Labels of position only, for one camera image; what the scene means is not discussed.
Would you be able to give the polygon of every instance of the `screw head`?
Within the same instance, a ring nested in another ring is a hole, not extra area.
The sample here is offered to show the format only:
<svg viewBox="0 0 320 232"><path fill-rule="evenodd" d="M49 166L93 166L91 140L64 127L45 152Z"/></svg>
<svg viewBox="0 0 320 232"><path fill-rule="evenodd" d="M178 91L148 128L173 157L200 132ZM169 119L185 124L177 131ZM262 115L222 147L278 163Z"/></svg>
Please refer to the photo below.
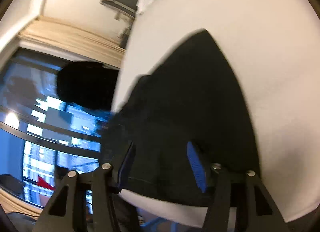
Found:
<svg viewBox="0 0 320 232"><path fill-rule="evenodd" d="M70 178L75 177L76 175L77 175L76 171L70 171L70 172L68 172L68 176L69 176Z"/></svg>
<svg viewBox="0 0 320 232"><path fill-rule="evenodd" d="M211 165L211 168L215 169L215 170L220 170L221 169L221 164L219 163L213 163Z"/></svg>
<svg viewBox="0 0 320 232"><path fill-rule="evenodd" d="M104 163L103 165L101 165L101 168L104 170L110 169L111 168L111 164L110 163Z"/></svg>
<svg viewBox="0 0 320 232"><path fill-rule="evenodd" d="M247 171L247 175L250 176L250 177L253 177L256 175L256 173L254 171Z"/></svg>

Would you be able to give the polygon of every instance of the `black garment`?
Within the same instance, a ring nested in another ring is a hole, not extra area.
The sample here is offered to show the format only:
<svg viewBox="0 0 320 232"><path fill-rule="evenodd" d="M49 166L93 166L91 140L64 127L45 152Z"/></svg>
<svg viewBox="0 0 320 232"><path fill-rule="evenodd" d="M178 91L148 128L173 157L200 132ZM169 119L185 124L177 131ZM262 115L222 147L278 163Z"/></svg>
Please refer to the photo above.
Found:
<svg viewBox="0 0 320 232"><path fill-rule="evenodd" d="M100 62L72 62L57 75L57 95L91 110L111 110L118 70Z"/></svg>
<svg viewBox="0 0 320 232"><path fill-rule="evenodd" d="M151 198L207 206L186 155L196 143L231 171L260 173L246 104L224 55L207 31L182 43L153 74L143 76L102 136L104 163L132 140L136 157L125 188Z"/></svg>

